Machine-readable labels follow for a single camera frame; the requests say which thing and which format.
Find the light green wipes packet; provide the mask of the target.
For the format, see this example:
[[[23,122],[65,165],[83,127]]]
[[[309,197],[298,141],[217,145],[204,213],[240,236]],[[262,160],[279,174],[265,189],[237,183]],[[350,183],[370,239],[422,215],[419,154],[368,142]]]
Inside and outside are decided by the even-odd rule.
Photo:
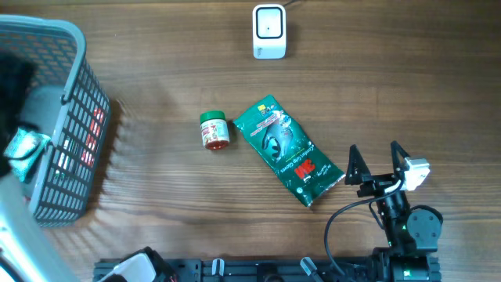
[[[31,169],[36,165],[38,157],[45,151],[50,139],[49,136],[33,130],[17,129],[3,155],[19,181],[22,183],[30,181]]]

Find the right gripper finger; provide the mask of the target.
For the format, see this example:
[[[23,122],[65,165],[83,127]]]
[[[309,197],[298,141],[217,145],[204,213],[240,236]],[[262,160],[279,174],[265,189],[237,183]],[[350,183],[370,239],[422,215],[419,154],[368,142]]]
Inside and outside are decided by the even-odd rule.
[[[361,185],[370,181],[370,179],[370,170],[368,169],[359,148],[355,144],[351,145],[344,183],[349,186]]]
[[[397,178],[404,178],[404,171],[406,170],[405,159],[409,154],[402,148],[402,146],[395,140],[391,142],[391,159],[393,164],[393,171]]]

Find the red tissue packet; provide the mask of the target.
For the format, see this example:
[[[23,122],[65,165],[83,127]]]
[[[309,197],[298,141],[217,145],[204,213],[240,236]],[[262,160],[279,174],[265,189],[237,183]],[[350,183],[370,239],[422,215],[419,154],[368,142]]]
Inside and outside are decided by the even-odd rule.
[[[95,163],[95,153],[97,151],[97,140],[101,135],[101,125],[103,124],[104,116],[103,110],[96,107],[93,111],[93,118],[90,124],[90,133],[87,134],[85,139],[85,148],[81,154],[81,160],[90,168]]]

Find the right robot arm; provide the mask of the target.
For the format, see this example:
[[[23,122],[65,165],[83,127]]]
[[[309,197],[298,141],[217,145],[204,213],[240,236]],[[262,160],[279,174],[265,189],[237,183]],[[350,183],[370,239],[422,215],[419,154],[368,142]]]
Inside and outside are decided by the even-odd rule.
[[[411,206],[406,194],[416,190],[431,172],[424,157],[410,156],[397,142],[391,143],[393,172],[374,175],[359,148],[349,150],[345,183],[358,186],[358,197],[367,197],[377,207],[370,211],[384,231],[388,246],[374,248],[367,262],[369,281],[440,281],[438,239],[442,214],[427,205]]]

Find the green 3M gloves package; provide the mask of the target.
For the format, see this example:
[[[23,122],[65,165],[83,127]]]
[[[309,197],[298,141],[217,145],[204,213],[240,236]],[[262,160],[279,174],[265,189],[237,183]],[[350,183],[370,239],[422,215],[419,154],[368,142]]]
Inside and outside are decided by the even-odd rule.
[[[249,107],[234,124],[305,207],[345,177],[272,95]]]

